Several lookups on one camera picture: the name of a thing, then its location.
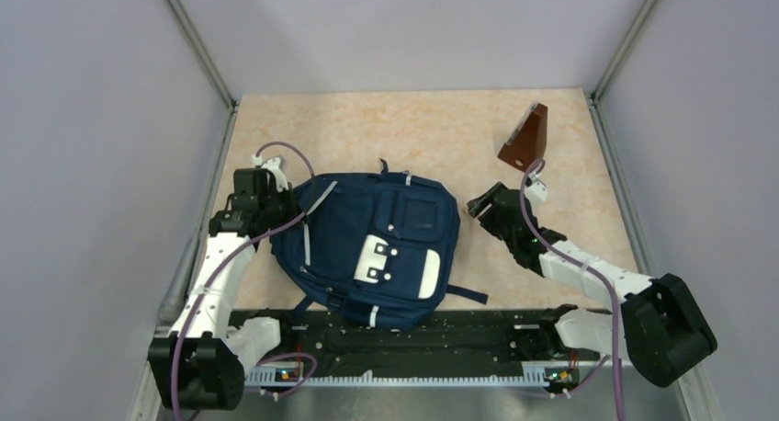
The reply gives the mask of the navy blue student backpack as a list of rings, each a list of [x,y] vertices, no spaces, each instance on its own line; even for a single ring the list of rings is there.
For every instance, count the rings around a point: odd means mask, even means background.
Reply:
[[[488,295],[450,282],[460,217],[438,181],[408,172],[329,173],[294,189],[301,224],[270,238],[279,267],[313,303],[347,320],[408,330],[448,294]]]

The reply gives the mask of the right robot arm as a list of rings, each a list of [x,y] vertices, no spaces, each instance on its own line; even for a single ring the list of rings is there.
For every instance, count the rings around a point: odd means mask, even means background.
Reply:
[[[573,349],[616,354],[648,382],[665,388],[712,356],[718,341],[687,283],[629,271],[541,227],[533,212],[545,187],[495,183],[467,204],[468,214],[538,276],[573,287],[604,311],[561,305],[538,334],[541,351],[564,358]]]

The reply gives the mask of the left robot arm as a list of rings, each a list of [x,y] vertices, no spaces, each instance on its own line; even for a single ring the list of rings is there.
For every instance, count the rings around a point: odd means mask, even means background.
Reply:
[[[302,217],[280,158],[234,172],[229,204],[209,222],[204,261],[184,309],[148,349],[162,404],[175,415],[235,409],[260,359],[293,351],[295,336],[275,318],[251,318],[234,330],[229,323],[260,241]]]

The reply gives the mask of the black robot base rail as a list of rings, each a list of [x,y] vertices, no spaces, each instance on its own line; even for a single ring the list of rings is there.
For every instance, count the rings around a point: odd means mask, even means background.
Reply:
[[[545,310],[437,311],[408,331],[348,322],[328,311],[241,310],[232,328],[254,317],[281,323],[273,355],[305,352],[318,362],[310,386],[545,386],[566,369],[601,356],[561,345],[541,322]]]

